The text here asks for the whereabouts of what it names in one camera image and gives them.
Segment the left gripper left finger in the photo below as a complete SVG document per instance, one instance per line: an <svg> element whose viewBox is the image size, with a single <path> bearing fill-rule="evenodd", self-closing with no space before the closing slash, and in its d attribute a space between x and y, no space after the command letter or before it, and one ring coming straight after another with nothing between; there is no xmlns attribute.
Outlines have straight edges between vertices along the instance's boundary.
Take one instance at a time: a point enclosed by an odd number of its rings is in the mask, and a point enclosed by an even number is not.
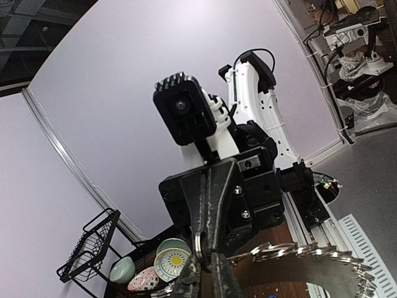
<svg viewBox="0 0 397 298"><path fill-rule="evenodd" d="M200 261L190 255L172 290L173 298L198 298L200 292Z"/></svg>

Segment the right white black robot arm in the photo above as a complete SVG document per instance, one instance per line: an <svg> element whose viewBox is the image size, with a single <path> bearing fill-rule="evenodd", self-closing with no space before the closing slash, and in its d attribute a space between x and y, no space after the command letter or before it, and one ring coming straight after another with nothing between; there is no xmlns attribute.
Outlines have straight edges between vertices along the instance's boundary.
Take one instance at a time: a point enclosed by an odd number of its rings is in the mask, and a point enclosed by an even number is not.
<svg viewBox="0 0 397 298"><path fill-rule="evenodd" d="M219 74L228 102L181 72L157 83L153 95L186 166L159 191L199 261L235 251L258 231L282 223L285 193L307 227L316 212L313 173L291 143L273 69L249 51Z"/></svg>

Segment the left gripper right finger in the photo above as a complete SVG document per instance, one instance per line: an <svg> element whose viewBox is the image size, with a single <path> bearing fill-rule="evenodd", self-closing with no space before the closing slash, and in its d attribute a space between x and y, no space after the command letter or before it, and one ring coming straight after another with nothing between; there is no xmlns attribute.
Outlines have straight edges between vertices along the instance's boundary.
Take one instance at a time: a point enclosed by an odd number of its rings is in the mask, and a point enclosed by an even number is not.
<svg viewBox="0 0 397 298"><path fill-rule="evenodd" d="M212 253L211 271L214 297L241 297L241 289L224 254Z"/></svg>

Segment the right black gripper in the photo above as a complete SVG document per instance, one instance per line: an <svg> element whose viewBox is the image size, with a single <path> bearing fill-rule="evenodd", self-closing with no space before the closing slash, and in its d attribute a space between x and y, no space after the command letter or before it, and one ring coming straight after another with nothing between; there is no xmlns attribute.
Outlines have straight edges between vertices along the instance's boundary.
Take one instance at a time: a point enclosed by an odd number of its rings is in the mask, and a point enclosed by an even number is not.
<svg viewBox="0 0 397 298"><path fill-rule="evenodd" d="M158 188L175 227L202 257L230 256L282 223L282 192L265 147L175 174Z"/></svg>

